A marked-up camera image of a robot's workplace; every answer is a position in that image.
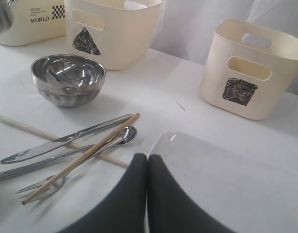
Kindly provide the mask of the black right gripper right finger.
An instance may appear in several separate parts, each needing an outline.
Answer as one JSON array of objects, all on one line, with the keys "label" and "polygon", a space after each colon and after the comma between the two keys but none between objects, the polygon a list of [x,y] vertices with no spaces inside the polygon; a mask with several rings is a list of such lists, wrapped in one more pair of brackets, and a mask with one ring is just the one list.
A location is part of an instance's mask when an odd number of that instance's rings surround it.
[{"label": "black right gripper right finger", "polygon": [[162,157],[148,159],[147,212],[151,233],[232,233],[180,187]]}]

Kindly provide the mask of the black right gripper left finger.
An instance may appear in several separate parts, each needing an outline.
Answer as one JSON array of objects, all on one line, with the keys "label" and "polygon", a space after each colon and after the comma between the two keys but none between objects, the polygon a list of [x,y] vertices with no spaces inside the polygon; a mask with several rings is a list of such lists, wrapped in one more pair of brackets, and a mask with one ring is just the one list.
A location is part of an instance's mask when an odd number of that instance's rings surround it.
[{"label": "black right gripper left finger", "polygon": [[111,192],[88,214],[62,233],[143,233],[146,208],[147,157],[133,156]]}]

